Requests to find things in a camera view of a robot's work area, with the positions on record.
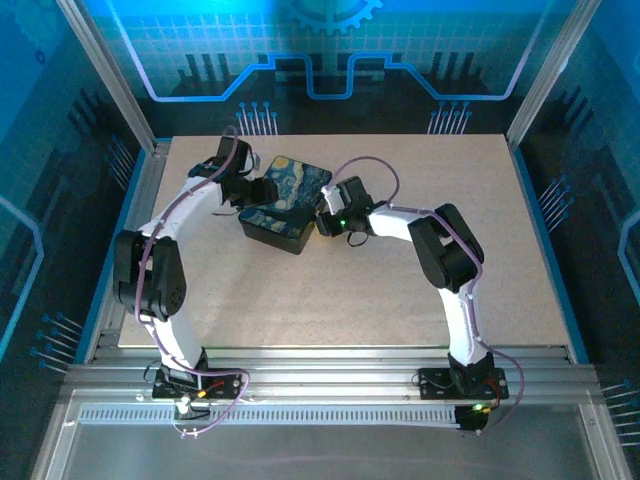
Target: speckled tabletop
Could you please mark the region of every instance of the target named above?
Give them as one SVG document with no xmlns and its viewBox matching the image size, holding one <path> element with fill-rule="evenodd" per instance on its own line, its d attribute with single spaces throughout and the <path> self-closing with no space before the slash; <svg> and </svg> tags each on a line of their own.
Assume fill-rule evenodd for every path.
<svg viewBox="0 0 640 480">
<path fill-rule="evenodd" d="M 453 203 L 485 252 L 479 312 L 496 345 L 566 345 L 561 309 L 501 135 L 331 135 L 246 137 L 262 171 L 278 155 L 335 171 L 371 154 L 391 162 L 402 185 L 398 205 Z M 219 137 L 175 137 L 157 213 L 188 170 L 214 155 Z M 394 181 L 374 162 L 352 165 L 374 200 Z M 181 251 L 186 306 L 204 346 L 447 345 L 440 297 L 413 246 L 371 238 L 362 248 L 314 232 L 295 256 L 244 236 L 235 217 L 211 217 Z M 129 315 L 120 345 L 150 346 Z"/>
</svg>

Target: gear graphic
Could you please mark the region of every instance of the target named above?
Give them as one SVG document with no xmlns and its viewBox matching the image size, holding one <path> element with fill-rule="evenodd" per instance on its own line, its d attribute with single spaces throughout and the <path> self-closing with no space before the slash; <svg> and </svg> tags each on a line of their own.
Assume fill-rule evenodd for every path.
<svg viewBox="0 0 640 480">
<path fill-rule="evenodd" d="M 290 0 L 286 9 L 300 28 L 311 27 L 313 33 L 325 31 L 334 35 L 347 33 L 347 27 L 360 28 L 360 21 L 371 20 L 372 10 L 380 7 L 381 0 Z"/>
<path fill-rule="evenodd" d="M 58 32 L 58 10 L 55 0 L 4 0 L 0 12 L 13 18 L 27 39 L 38 49 L 49 45 Z"/>
</svg>

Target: red wire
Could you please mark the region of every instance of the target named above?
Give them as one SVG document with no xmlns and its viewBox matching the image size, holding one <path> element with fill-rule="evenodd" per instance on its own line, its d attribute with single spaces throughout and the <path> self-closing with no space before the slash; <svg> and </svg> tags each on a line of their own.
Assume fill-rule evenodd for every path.
<svg viewBox="0 0 640 480">
<path fill-rule="evenodd" d="M 502 392 L 500 391 L 500 387 L 498 387 L 498 385 L 496 385 L 496 382 L 494 382 L 493 380 L 487 380 L 485 383 L 491 390 L 493 390 L 493 393 L 496 394 L 496 400 L 498 402 L 496 408 L 498 408 L 500 406 L 500 400 L 502 400 Z"/>
</svg>

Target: grid pattern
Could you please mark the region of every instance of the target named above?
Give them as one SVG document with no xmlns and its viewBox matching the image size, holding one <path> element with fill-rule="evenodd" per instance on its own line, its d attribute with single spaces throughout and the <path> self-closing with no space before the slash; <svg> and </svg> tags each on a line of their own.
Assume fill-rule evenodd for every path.
<svg viewBox="0 0 640 480">
<path fill-rule="evenodd" d="M 57 55 L 45 69 L 21 112 L 0 142 L 0 192 L 19 208 L 23 208 L 45 169 L 54 148 L 75 151 L 81 136 L 64 120 L 78 90 L 95 83 L 90 66 L 78 67 L 82 47 L 68 38 L 63 40 Z M 76 67 L 74 75 L 68 75 Z M 18 223 L 4 208 L 0 208 L 0 253 L 10 240 Z"/>
<path fill-rule="evenodd" d="M 313 33 L 301 29 L 295 21 L 267 18 L 263 15 L 190 15 L 160 17 L 123 17 L 121 21 L 140 57 L 158 95 L 168 96 L 180 82 L 178 71 L 188 71 L 186 54 L 226 55 L 231 75 L 240 74 L 259 54 L 276 52 L 320 53 L 323 74 L 343 75 L 338 71 L 337 55 L 357 51 L 401 53 L 421 72 L 430 72 L 436 52 L 444 54 L 437 77 L 443 79 L 448 54 L 474 52 L 471 71 L 483 71 L 483 82 L 491 93 L 503 93 L 531 38 L 539 15 L 433 13 L 374 13 L 373 20 L 346 34 Z M 528 87 L 564 17 L 550 17 L 534 46 L 529 65 L 522 73 L 519 88 Z M 98 18 L 109 47 L 128 79 L 138 77 L 133 62 L 110 18 Z M 452 79 L 462 69 L 464 55 L 458 56 Z M 214 62 L 214 74 L 221 78 L 220 65 Z M 131 82 L 141 89 L 139 81 Z"/>
<path fill-rule="evenodd" d="M 594 150 L 609 146 L 631 194 L 640 202 L 640 105 L 605 45 L 591 29 L 571 57 L 554 96 L 557 98 L 562 90 L 570 90 L 576 84 L 594 113 L 594 121 L 581 132 L 580 140 Z"/>
</svg>

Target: starry night print box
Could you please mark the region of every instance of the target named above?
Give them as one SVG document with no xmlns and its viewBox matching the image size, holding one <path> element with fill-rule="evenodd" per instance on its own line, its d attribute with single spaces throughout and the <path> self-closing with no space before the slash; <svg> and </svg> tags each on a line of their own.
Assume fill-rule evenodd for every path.
<svg viewBox="0 0 640 480">
<path fill-rule="evenodd" d="M 280 199 L 262 207 L 247 207 L 238 217 L 244 234 L 299 255 L 315 225 L 315 207 L 320 189 L 331 180 L 331 172 L 286 157 L 276 157 L 265 178 L 278 186 Z"/>
</svg>

